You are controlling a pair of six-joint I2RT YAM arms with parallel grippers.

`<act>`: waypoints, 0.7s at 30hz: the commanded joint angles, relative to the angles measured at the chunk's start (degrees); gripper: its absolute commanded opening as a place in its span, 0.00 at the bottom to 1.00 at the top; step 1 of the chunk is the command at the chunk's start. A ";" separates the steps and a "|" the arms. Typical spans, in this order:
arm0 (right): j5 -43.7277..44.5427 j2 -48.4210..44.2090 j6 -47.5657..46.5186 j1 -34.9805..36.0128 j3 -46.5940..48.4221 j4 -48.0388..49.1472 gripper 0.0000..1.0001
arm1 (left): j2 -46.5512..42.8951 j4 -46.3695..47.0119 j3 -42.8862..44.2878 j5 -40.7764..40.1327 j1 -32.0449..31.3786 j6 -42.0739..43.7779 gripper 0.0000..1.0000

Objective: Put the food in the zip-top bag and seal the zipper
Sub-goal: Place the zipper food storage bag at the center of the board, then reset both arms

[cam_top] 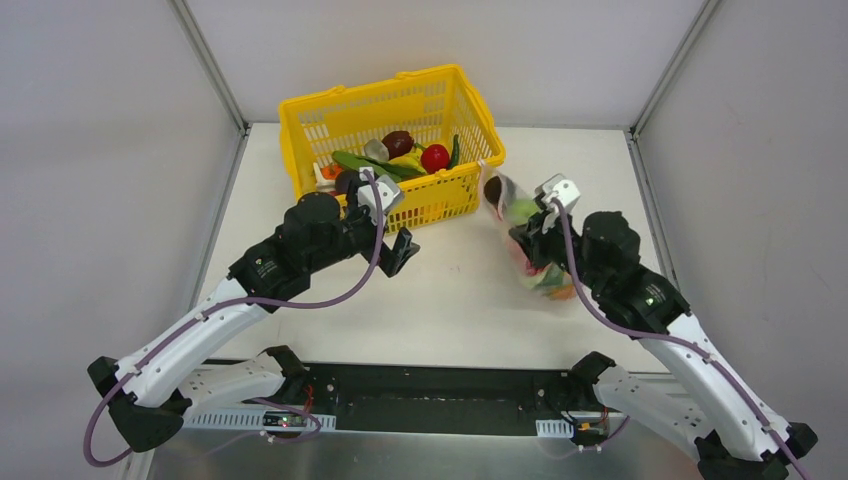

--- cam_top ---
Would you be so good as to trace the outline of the yellow banana bunch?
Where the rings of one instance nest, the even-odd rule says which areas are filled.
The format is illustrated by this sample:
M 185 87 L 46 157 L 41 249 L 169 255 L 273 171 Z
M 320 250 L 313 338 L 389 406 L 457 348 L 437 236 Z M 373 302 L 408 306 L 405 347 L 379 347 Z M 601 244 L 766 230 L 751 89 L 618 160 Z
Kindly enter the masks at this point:
M 420 156 L 417 153 L 410 152 L 406 155 L 393 158 L 389 161 L 389 164 L 405 169 L 415 170 L 419 174 L 427 174 L 427 171 L 424 169 L 420 161 Z

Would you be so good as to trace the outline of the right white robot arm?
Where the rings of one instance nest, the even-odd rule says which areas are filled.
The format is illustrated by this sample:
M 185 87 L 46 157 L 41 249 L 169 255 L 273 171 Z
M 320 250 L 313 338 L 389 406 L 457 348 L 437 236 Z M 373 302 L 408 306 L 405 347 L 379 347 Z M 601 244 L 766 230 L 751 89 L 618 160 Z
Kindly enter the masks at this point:
M 810 478 L 800 460 L 816 433 L 787 421 L 745 383 L 680 291 L 642 264 L 641 239 L 621 213 L 595 212 L 576 232 L 570 215 L 539 212 L 509 235 L 533 266 L 568 270 L 586 309 L 637 341 L 689 397 L 672 398 L 592 352 L 571 370 L 573 405 L 601 403 L 627 415 L 687 454 L 704 479 L 785 479 L 791 469 Z

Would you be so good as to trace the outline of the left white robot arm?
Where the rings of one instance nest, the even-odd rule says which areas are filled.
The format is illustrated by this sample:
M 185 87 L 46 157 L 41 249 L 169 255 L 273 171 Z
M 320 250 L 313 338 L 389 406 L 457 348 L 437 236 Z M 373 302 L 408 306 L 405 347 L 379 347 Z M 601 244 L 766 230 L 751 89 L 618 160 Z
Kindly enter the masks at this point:
M 155 340 L 120 359 L 101 356 L 87 373 L 101 394 L 95 413 L 107 412 L 133 453 L 159 447 L 201 412 L 241 400 L 273 396 L 297 402 L 305 390 L 302 364 L 286 346 L 217 374 L 199 367 L 237 334 L 278 309 L 300 308 L 296 297 L 313 274 L 360 255 L 372 274 L 396 275 L 419 251 L 407 228 L 393 246 L 383 235 L 403 193 L 381 185 L 358 188 L 346 207 L 332 195 L 302 196 L 273 234 L 248 248 L 192 310 Z

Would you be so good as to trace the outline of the yellow plastic basket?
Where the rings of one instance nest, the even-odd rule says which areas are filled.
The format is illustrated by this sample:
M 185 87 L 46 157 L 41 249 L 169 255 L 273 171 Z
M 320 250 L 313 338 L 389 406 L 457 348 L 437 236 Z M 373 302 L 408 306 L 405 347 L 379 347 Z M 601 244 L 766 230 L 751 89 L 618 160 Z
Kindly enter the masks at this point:
M 348 177 L 370 167 L 403 191 L 392 232 L 473 212 L 482 166 L 505 158 L 483 97 L 455 64 L 288 99 L 278 114 L 295 195 L 343 201 Z

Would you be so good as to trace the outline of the dark avocado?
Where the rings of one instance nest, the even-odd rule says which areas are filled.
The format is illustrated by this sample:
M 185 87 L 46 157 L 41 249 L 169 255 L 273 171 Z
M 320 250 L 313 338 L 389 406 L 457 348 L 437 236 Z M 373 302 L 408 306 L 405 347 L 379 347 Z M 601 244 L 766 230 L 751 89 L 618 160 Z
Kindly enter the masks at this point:
M 493 206 L 497 206 L 503 191 L 503 183 L 500 177 L 489 178 L 483 187 L 485 200 Z

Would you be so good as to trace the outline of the green apple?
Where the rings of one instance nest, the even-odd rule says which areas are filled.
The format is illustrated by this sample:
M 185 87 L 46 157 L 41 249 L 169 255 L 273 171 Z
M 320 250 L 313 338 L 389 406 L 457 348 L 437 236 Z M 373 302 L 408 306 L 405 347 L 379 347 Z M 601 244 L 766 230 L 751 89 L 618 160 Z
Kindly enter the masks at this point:
M 540 208 L 532 199 L 517 199 L 505 207 L 504 219 L 512 226 L 524 225 Z

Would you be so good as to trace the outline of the toy pineapple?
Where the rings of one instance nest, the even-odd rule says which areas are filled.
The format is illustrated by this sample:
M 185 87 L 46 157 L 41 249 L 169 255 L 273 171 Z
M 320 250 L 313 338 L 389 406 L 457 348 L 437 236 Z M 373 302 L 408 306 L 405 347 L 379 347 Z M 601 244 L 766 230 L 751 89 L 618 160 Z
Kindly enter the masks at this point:
M 567 301 L 576 296 L 573 281 L 567 274 L 541 277 L 532 290 L 552 301 Z

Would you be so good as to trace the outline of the clear zip top bag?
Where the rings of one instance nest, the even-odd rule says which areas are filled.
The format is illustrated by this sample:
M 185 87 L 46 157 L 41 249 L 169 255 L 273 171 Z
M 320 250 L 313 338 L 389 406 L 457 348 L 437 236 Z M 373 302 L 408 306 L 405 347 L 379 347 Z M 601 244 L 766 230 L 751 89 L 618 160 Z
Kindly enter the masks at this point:
M 552 301 L 576 296 L 570 275 L 555 264 L 536 266 L 523 248 L 526 227 L 540 212 L 533 198 L 511 177 L 480 160 L 479 187 L 484 205 L 494 220 L 519 283 Z

